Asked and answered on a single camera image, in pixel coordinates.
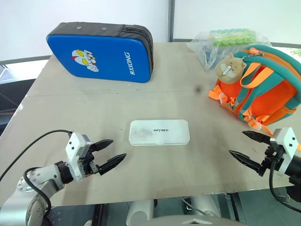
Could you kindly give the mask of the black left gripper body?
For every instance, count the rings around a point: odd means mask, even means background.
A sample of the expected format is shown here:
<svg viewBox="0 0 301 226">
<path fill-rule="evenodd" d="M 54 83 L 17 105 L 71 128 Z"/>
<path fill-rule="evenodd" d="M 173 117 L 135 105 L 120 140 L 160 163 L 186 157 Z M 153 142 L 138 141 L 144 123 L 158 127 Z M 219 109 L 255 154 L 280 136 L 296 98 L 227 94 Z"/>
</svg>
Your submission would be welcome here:
<svg viewBox="0 0 301 226">
<path fill-rule="evenodd" d="M 100 144 L 92 144 L 84 157 L 79 158 L 79 162 L 84 171 L 84 177 L 89 177 L 99 172 L 99 166 L 94 163 L 93 152 L 100 150 Z"/>
</svg>

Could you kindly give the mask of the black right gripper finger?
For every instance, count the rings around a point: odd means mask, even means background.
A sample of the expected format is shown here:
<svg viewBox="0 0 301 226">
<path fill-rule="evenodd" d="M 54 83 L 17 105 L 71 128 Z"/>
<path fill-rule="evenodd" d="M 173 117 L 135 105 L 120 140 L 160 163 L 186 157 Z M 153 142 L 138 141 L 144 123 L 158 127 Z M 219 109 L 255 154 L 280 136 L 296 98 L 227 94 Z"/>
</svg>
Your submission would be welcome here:
<svg viewBox="0 0 301 226">
<path fill-rule="evenodd" d="M 271 137 L 270 136 L 267 136 L 267 135 L 259 133 L 259 132 L 254 132 L 254 131 L 242 131 L 242 133 L 256 142 L 271 145 L 271 142 L 270 142 Z"/>
<path fill-rule="evenodd" d="M 261 177 L 264 175 L 265 173 L 265 169 L 257 162 L 253 161 L 250 159 L 250 157 L 237 152 L 237 151 L 232 151 L 229 150 L 229 153 L 236 159 L 238 160 L 241 164 L 253 169 L 256 173 L 258 173 L 258 175 L 260 175 Z"/>
</svg>

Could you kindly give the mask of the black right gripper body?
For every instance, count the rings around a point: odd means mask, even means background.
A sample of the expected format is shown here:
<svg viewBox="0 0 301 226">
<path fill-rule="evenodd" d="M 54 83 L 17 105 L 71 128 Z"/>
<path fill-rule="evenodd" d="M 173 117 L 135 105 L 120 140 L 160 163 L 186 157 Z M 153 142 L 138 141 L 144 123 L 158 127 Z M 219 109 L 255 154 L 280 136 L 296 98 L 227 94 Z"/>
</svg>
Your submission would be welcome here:
<svg viewBox="0 0 301 226">
<path fill-rule="evenodd" d="M 279 171 L 280 166 L 283 162 L 283 155 L 285 153 L 285 150 L 282 145 L 277 145 L 276 147 L 273 147 L 269 145 L 265 151 L 265 158 L 261 163 L 261 166 L 263 168 L 263 173 L 267 169 L 271 170 L 272 168 L 272 162 L 275 161 L 275 171 Z"/>
</svg>

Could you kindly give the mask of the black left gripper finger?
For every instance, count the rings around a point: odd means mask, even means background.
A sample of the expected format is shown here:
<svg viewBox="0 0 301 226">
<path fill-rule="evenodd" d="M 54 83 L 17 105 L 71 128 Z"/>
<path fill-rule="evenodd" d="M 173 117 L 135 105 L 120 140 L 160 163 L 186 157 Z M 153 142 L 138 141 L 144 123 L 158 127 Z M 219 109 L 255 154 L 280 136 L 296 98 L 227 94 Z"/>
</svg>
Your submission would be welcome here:
<svg viewBox="0 0 301 226">
<path fill-rule="evenodd" d="M 105 164 L 103 164 L 101 166 L 97 166 L 98 173 L 100 175 L 103 175 L 103 174 L 109 172 L 110 170 L 115 168 L 117 165 L 119 165 L 124 160 L 126 155 L 127 155 L 126 153 L 116 155 L 116 156 L 110 158 Z"/>
<path fill-rule="evenodd" d="M 96 143 L 93 143 L 90 146 L 90 153 L 101 151 L 101 150 L 105 149 L 107 146 L 109 146 L 111 143 L 113 143 L 113 140 L 111 140 L 111 139 L 105 139 L 105 140 L 101 140 Z"/>
</svg>

